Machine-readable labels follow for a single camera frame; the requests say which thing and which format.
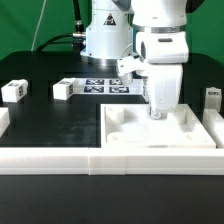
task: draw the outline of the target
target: cable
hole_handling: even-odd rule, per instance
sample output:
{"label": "cable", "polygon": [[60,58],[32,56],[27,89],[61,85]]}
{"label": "cable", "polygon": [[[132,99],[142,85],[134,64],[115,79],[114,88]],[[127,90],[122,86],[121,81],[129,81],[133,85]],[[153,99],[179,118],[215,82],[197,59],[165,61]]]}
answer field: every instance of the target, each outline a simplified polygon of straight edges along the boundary
{"label": "cable", "polygon": [[76,39],[77,41],[80,42],[74,42],[74,41],[63,41],[63,42],[55,42],[56,40],[62,39],[62,38],[67,38],[67,37],[73,37],[72,33],[67,33],[67,34],[62,34],[62,35],[58,35],[56,37],[51,38],[50,40],[48,40],[47,42],[45,42],[44,44],[40,45],[36,51],[40,52],[42,51],[46,46],[50,45],[50,44],[63,44],[63,43],[72,43],[72,44],[81,44],[83,39]]}
{"label": "cable", "polygon": [[82,33],[84,31],[84,25],[82,23],[78,0],[73,0],[73,8],[74,8],[74,14],[75,14],[75,30],[76,32]]}
{"label": "cable", "polygon": [[43,18],[43,14],[45,11],[45,6],[46,6],[47,0],[44,0],[43,5],[42,5],[42,9],[41,9],[41,13],[40,13],[40,18],[36,27],[36,31],[34,34],[34,38],[33,38],[33,43],[32,43],[32,47],[31,47],[31,51],[34,51],[34,47],[35,47],[35,43],[36,43],[36,39],[37,39],[37,34],[39,32],[39,28],[40,28],[40,24],[42,22],[42,18]]}
{"label": "cable", "polygon": [[40,45],[36,51],[42,51],[47,45],[54,43],[54,41],[62,39],[62,38],[66,38],[66,37],[73,37],[72,33],[66,33],[66,34],[61,34],[58,35],[56,37],[53,37],[51,39],[49,39],[47,42],[45,42],[44,44]]}
{"label": "cable", "polygon": [[47,47],[48,45],[54,45],[54,44],[80,44],[80,43],[79,42],[73,42],[73,41],[60,41],[60,42],[45,43],[45,44],[41,45],[40,47],[38,47],[38,49],[36,51],[40,52],[45,47]]}

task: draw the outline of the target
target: green backdrop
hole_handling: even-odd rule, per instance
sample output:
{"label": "green backdrop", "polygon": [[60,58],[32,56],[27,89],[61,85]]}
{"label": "green backdrop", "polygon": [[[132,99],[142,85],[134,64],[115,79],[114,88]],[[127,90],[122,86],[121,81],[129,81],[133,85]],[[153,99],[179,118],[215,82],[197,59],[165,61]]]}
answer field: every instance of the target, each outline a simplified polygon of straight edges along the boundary
{"label": "green backdrop", "polygon": [[[90,0],[79,0],[85,27],[91,21]],[[43,0],[0,1],[0,59],[15,51],[31,50]],[[224,65],[224,1],[206,0],[188,15],[187,41],[190,51],[209,55]],[[51,37],[74,31],[72,0],[47,0],[36,47]],[[48,50],[71,50],[51,46]]]}

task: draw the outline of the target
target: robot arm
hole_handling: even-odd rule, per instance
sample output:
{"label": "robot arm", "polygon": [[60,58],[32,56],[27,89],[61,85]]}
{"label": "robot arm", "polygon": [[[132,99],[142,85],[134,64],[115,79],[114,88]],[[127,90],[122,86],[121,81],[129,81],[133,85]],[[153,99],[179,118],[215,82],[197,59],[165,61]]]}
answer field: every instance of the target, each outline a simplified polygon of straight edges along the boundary
{"label": "robot arm", "polygon": [[124,85],[132,82],[132,71],[147,80],[151,117],[175,109],[182,82],[182,63],[188,60],[183,27],[187,23],[187,0],[116,1],[134,10],[133,47],[139,58],[118,61],[118,76]]}
{"label": "robot arm", "polygon": [[114,4],[124,12],[127,12],[131,8],[131,0],[112,0]]}

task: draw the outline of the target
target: white box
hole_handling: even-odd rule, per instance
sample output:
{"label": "white box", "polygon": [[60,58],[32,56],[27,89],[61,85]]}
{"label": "white box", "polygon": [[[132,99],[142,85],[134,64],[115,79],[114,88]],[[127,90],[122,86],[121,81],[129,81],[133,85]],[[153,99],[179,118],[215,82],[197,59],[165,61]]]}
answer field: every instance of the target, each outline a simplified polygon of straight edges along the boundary
{"label": "white box", "polygon": [[54,99],[67,100],[74,93],[78,81],[76,78],[64,78],[53,86]]}
{"label": "white box", "polygon": [[25,79],[12,80],[1,88],[3,102],[17,103],[27,94],[28,82]]}

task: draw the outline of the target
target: black table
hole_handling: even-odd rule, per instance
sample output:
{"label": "black table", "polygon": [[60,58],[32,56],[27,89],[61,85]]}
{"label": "black table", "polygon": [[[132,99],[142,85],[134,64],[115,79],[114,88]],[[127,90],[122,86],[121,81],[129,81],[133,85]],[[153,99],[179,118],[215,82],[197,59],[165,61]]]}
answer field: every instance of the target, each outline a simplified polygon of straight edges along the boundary
{"label": "black table", "polygon": [[[206,87],[223,88],[224,69],[205,55],[184,65],[180,103],[200,118]],[[101,103],[144,103],[141,96],[74,95],[54,101],[64,77],[115,78],[115,68],[71,53],[18,52],[0,63],[0,84],[27,79],[27,96],[9,107],[1,147],[100,147]],[[224,223],[223,176],[0,176],[0,223]]]}

